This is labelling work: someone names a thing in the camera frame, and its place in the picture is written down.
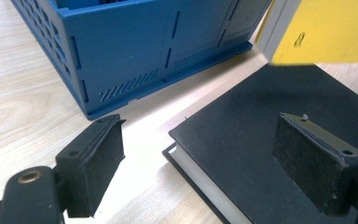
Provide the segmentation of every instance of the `blue plastic basket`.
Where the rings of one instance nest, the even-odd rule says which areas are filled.
[[[88,119],[252,47],[270,0],[12,0]]]

